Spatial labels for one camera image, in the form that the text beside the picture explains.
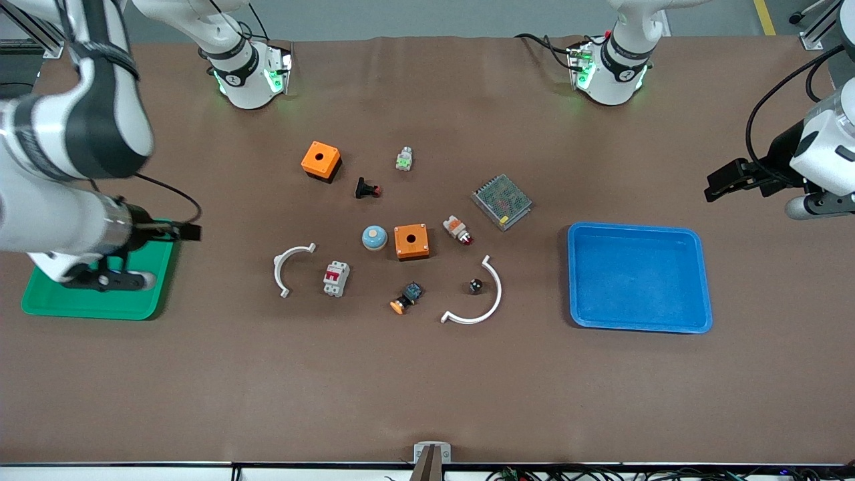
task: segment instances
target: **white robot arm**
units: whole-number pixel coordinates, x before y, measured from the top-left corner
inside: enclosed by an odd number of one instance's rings
[[[65,93],[0,104],[0,250],[28,252],[54,281],[103,290],[90,283],[91,263],[106,269],[106,256],[127,260],[146,241],[179,230],[71,184],[130,177],[154,148],[121,12],[114,0],[67,0],[63,10],[51,0],[13,1],[62,23],[80,81]],[[98,274],[114,288],[153,281],[124,268]]]
[[[220,92],[240,109],[257,109],[283,93],[291,52],[245,35],[226,12],[249,0],[133,0],[143,15],[185,33],[213,66]]]
[[[778,83],[769,98],[798,73],[840,51],[855,60],[855,0],[840,7],[844,46],[835,47],[803,65]],[[761,102],[754,108],[756,115]],[[764,197],[788,187],[802,188],[804,195],[787,202],[785,212],[796,220],[837,217],[855,213],[855,79],[850,79],[823,101],[804,120],[775,137],[765,157],[738,158],[707,176],[708,202],[727,193],[759,188]],[[746,140],[751,139],[751,120]]]
[[[684,9],[710,0],[607,0],[617,10],[611,34],[597,37],[580,47],[571,65],[576,88],[603,105],[628,101],[641,88],[647,61],[659,39],[663,24],[655,14],[664,9]]]

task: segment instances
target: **blue tray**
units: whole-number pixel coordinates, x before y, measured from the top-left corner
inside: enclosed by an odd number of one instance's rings
[[[567,233],[570,315],[601,329],[712,327],[700,237],[689,229],[576,223]]]

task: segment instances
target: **brown table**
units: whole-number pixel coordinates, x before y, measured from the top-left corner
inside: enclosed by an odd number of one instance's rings
[[[796,38],[664,39],[628,105],[570,91],[540,47],[513,39],[297,45],[292,96],[241,111],[195,45],[135,45],[156,154],[145,173],[204,206],[165,312],[147,323],[32,318],[32,265],[0,256],[0,459],[397,460],[426,438],[460,461],[845,462],[855,445],[851,218],[787,219],[796,192],[709,205],[705,177],[745,155],[755,102],[805,62]],[[39,90],[74,83],[45,65]],[[801,82],[757,119],[771,138],[810,108]],[[828,87],[822,86],[822,94]],[[336,145],[332,185],[299,167]],[[393,168],[404,145],[409,173]],[[506,173],[534,210],[502,233],[469,194]],[[356,200],[358,176],[382,185]],[[153,215],[191,209],[140,181],[104,182]],[[442,230],[454,214],[472,246]],[[694,229],[715,323],[703,336],[577,329],[566,228],[578,221]],[[368,252],[365,226],[426,223],[433,256]],[[289,260],[287,300],[273,257]],[[464,292],[485,254],[502,276]],[[352,266],[341,299],[321,291]],[[387,303],[411,280],[422,302]]]

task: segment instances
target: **orange cube with black base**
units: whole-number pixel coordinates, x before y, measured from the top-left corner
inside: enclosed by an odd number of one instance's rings
[[[395,253],[398,260],[415,260],[430,257],[428,228],[423,223],[395,228]]]
[[[341,154],[339,149],[315,141],[312,142],[300,165],[309,177],[332,184],[336,172],[341,167]]]

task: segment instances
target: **light blue cap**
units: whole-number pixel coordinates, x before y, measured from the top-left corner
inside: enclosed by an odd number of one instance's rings
[[[369,225],[363,231],[363,246],[370,251],[379,251],[386,245],[386,230],[379,225]]]

